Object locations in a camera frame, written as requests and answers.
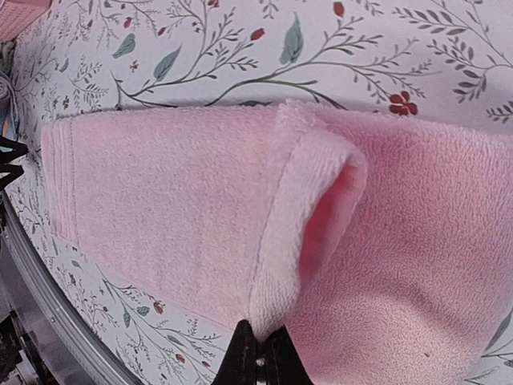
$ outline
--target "folded towel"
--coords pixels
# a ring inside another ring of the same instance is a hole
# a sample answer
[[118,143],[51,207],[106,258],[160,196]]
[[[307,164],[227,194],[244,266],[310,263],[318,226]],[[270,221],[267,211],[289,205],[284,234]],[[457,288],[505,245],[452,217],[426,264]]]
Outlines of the folded towel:
[[59,237],[224,326],[286,319],[316,385],[452,384],[512,305],[511,137],[287,103],[80,116],[42,156]]

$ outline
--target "towel fold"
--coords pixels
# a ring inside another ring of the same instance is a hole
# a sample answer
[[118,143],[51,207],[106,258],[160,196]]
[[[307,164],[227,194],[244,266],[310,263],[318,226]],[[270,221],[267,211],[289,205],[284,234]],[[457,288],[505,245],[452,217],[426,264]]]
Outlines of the towel fold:
[[52,231],[316,385],[450,385],[513,294],[513,139],[289,102],[43,129]]

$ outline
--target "towel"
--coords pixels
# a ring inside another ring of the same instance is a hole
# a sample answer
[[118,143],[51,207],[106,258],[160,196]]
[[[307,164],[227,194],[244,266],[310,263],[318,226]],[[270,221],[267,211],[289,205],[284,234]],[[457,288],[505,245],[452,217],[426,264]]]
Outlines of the towel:
[[511,310],[513,138],[288,102],[43,129],[52,231],[316,385],[451,385]]

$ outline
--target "red flower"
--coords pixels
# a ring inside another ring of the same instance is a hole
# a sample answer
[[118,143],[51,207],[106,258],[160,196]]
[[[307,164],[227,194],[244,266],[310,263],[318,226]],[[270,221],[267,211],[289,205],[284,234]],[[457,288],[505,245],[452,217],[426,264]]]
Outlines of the red flower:
[[399,116],[418,114],[417,104],[410,102],[410,94],[406,91],[401,92],[401,95],[391,95],[390,102],[392,104],[390,105],[389,109],[393,114],[397,114]]
[[264,36],[264,34],[265,34],[264,28],[259,28],[258,30],[253,31],[253,33],[250,36],[250,39],[252,42],[254,42],[255,40],[258,40],[259,38]]
[[336,14],[336,16],[341,18],[342,16],[344,16],[344,11],[345,9],[341,2],[333,3],[333,12]]
[[164,307],[162,306],[162,304],[160,303],[160,301],[155,301],[153,302],[153,309],[155,309],[155,311],[158,313],[158,314],[162,314],[164,312]]

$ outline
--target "pink towel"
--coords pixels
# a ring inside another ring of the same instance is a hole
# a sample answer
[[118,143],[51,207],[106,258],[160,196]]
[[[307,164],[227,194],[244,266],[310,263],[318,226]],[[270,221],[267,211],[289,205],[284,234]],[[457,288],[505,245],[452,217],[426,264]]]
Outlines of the pink towel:
[[280,107],[112,112],[42,138],[54,232],[316,385],[449,385],[513,297],[513,138]]

